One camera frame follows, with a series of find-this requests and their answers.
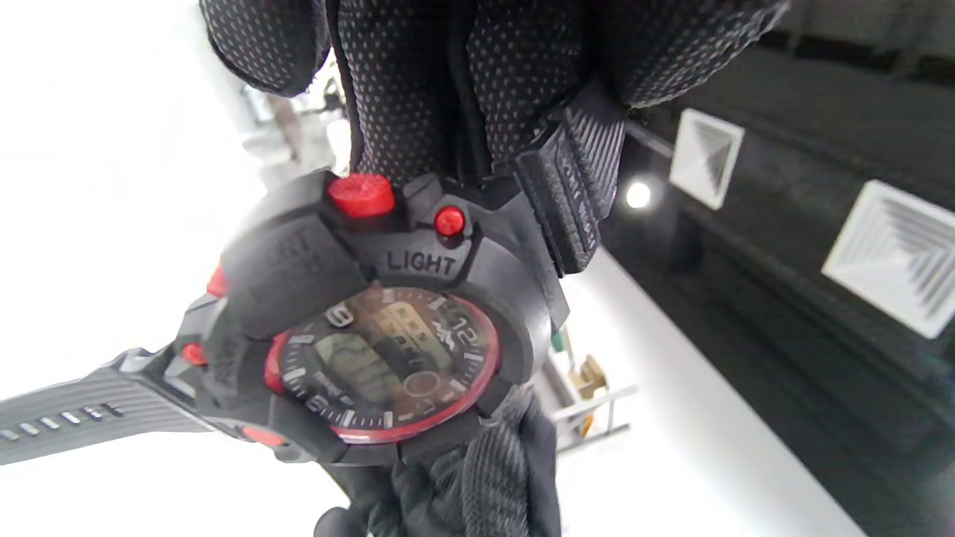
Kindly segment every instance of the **red watch button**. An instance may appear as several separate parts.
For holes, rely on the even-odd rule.
[[[228,290],[229,286],[225,282],[225,272],[223,271],[223,266],[219,265],[216,267],[216,271],[212,273],[212,278],[209,279],[209,283],[205,284],[205,292],[215,296],[216,298],[222,298],[226,295]]]
[[[262,429],[256,429],[254,427],[243,427],[242,432],[250,440],[254,440],[264,445],[278,447],[286,443],[286,439],[280,437],[279,435],[273,435],[272,433],[269,433],[268,431],[263,431]]]
[[[465,222],[464,211],[453,205],[448,205],[437,211],[435,229],[445,237],[454,237],[464,230]]]
[[[205,359],[205,354],[202,352],[199,343],[186,343],[182,347],[182,357],[192,365],[206,365],[209,363]]]
[[[392,184],[380,175],[352,174],[337,179],[329,186],[329,195],[352,218],[381,216],[394,209]]]

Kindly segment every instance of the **perforated glove fabric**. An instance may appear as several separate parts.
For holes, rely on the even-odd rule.
[[[479,184],[535,138],[541,118],[593,80],[622,108],[678,97],[786,8],[785,0],[201,5],[220,60],[265,92],[304,92],[334,50],[351,123],[351,170],[396,186],[429,172]],[[584,174],[583,181],[597,179]],[[613,189],[588,186],[588,193],[601,198],[592,203],[604,217],[600,207],[609,207]],[[554,444],[553,427],[522,393],[500,426],[432,464],[329,467],[352,506],[327,513],[316,535],[560,535]]]
[[[628,107],[677,97],[768,30],[783,0],[203,0],[223,64],[279,96],[304,92],[333,48],[352,170],[396,184],[457,172],[455,71],[470,80],[492,160],[600,75]],[[466,65],[449,60],[461,36]]]

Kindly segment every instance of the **ceiling vent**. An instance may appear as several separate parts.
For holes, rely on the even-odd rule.
[[[870,181],[822,273],[922,336],[937,337],[955,313],[955,214]]]
[[[713,210],[722,207],[745,132],[723,119],[684,110],[669,181]]]

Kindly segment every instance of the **watch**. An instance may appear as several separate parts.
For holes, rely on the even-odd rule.
[[[546,358],[559,276],[598,241],[590,179],[620,144],[585,150],[623,124],[581,95],[478,187],[322,170],[271,190],[170,345],[0,401],[0,464],[150,431],[342,465],[472,439]]]

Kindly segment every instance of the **ceiling light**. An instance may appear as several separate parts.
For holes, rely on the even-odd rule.
[[[646,183],[635,181],[626,188],[626,204],[630,208],[645,209],[652,198],[653,191]]]

